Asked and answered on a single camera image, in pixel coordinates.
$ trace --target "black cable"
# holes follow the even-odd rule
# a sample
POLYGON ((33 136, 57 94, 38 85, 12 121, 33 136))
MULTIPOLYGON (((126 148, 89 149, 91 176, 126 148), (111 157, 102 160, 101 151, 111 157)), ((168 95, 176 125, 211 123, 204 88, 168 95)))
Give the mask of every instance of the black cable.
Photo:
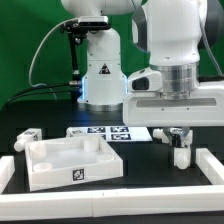
POLYGON ((47 85, 47 86, 39 86, 39 87, 35 87, 35 88, 29 88, 29 89, 25 89, 17 94, 15 94, 13 97, 22 95, 24 93, 28 93, 28 92, 32 92, 32 91, 36 91, 36 90, 42 90, 42 89, 50 89, 50 88, 57 88, 57 87, 63 87, 63 86, 69 86, 69 83, 61 83, 61 84, 56 84, 56 85, 47 85))
POLYGON ((18 95, 18 96, 14 96, 12 98, 10 98, 3 106, 2 106, 2 109, 1 110, 4 110, 6 109, 7 106, 9 106, 9 104, 14 101, 14 100, 17 100, 19 98, 22 98, 22 97, 27 97, 27 96, 34 96, 34 95, 42 95, 42 94, 52 94, 52 93, 70 93, 69 90, 66 90, 66 91, 55 91, 55 92, 42 92, 42 93, 30 93, 30 94, 25 94, 25 95, 18 95))

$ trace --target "white tray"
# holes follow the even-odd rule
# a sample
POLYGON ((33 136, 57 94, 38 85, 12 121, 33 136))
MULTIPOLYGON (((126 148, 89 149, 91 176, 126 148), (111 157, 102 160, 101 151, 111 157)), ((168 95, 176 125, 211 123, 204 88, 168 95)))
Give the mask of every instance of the white tray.
POLYGON ((25 145, 30 190, 123 176, 123 161, 98 135, 25 145))

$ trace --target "green wall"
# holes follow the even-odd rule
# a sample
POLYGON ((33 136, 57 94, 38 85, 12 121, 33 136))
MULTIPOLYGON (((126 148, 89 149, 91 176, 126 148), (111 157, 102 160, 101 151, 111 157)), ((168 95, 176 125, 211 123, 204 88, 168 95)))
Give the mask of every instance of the green wall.
MULTIPOLYGON (((0 106, 15 93, 29 88, 29 66, 37 47, 51 28, 69 18, 71 15, 63 9, 60 0, 0 0, 0 106)), ((131 15, 111 16, 110 21, 121 36, 123 73, 130 75, 147 66, 148 55, 132 45, 131 15)), ((224 71, 224 38, 212 50, 224 71)), ((206 52, 202 50, 200 54, 200 74, 215 75, 206 52)), ((85 44, 79 47, 78 57, 84 75, 85 44)), ((71 70, 67 36, 55 32, 37 60, 33 83, 67 82, 71 79, 71 70)), ((59 99, 68 97, 68 94, 58 94, 59 99)), ((52 95, 32 99, 52 99, 52 95)))

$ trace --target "black tabletop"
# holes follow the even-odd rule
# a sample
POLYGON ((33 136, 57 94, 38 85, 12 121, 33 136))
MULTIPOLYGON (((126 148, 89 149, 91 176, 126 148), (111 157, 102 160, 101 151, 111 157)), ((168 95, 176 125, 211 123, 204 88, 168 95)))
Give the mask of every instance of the black tabletop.
MULTIPOLYGON (((122 112, 93 112, 78 109, 69 100, 24 101, 11 104, 0 112, 0 157, 15 156, 15 174, 3 194, 30 193, 25 153, 15 152, 16 136, 28 128, 41 128, 44 139, 63 138, 68 127, 123 125, 122 112)), ((42 190, 64 192, 120 188, 209 185, 195 165, 196 148, 208 148, 222 162, 224 127, 195 127, 192 164, 187 170, 173 166, 173 149, 160 141, 113 142, 111 147, 123 159, 124 176, 104 181, 42 190)), ((29 221, 27 223, 223 223, 224 212, 119 216, 64 220, 29 221)))

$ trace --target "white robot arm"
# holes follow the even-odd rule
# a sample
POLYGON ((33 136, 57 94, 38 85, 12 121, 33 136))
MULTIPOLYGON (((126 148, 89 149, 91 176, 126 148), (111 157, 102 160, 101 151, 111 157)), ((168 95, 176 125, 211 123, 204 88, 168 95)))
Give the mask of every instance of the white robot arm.
POLYGON ((136 12, 134 42, 151 56, 149 68, 129 77, 123 105, 126 125, 224 125, 223 82, 198 82, 200 24, 208 17, 208 3, 217 2, 150 0, 136 12))
MULTIPOLYGON (((75 17, 94 19, 101 15, 118 15, 135 11, 141 0, 61 0, 75 17)), ((127 94, 127 78, 121 71, 120 36, 113 30, 87 34, 87 73, 82 80, 79 106, 94 111, 122 108, 127 94)))
POLYGON ((100 16, 121 15, 134 11, 142 0, 61 0, 63 6, 72 15, 100 16))

